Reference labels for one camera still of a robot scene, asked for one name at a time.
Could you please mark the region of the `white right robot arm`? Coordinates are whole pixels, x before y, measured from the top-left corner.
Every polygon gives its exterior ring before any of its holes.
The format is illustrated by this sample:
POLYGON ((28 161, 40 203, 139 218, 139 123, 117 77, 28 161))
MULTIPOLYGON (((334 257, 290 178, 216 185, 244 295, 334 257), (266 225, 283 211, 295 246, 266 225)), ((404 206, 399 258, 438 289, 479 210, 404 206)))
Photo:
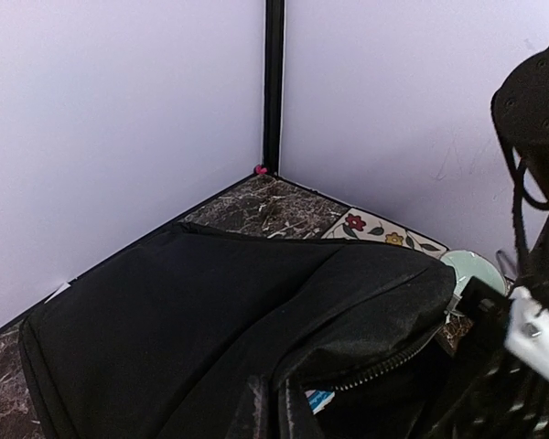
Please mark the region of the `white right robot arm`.
POLYGON ((511 72, 490 115, 513 183, 518 276, 505 299, 469 283, 474 324, 424 438, 549 438, 549 46, 511 72))

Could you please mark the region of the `black student backpack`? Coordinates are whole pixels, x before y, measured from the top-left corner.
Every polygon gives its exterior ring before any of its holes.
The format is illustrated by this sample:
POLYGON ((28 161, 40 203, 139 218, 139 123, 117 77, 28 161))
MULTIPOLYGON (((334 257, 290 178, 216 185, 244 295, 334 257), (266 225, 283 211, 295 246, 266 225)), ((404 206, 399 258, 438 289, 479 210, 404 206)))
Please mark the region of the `black student backpack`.
POLYGON ((389 244, 184 223, 35 310, 19 350, 48 438, 416 438, 454 286, 389 244), (335 397, 314 414, 310 390, 335 397))

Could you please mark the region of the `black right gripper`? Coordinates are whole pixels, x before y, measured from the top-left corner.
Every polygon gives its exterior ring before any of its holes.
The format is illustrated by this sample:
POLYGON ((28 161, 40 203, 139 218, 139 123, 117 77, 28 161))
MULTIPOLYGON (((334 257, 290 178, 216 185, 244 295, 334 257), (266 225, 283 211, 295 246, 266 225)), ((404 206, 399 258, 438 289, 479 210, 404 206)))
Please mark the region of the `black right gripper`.
POLYGON ((549 280, 524 275, 509 296, 477 278, 458 308, 473 322, 424 438, 549 438, 549 280))

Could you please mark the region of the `dog picture book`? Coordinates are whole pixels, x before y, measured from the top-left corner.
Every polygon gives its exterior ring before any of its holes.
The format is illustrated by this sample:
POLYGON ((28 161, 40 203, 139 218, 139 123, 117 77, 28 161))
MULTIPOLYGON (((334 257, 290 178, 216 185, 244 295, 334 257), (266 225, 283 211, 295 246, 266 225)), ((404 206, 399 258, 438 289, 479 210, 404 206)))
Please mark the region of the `dog picture book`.
POLYGON ((307 402, 312 413, 317 414, 325 409, 325 407, 334 399, 334 391, 319 391, 310 390, 305 392, 307 402))

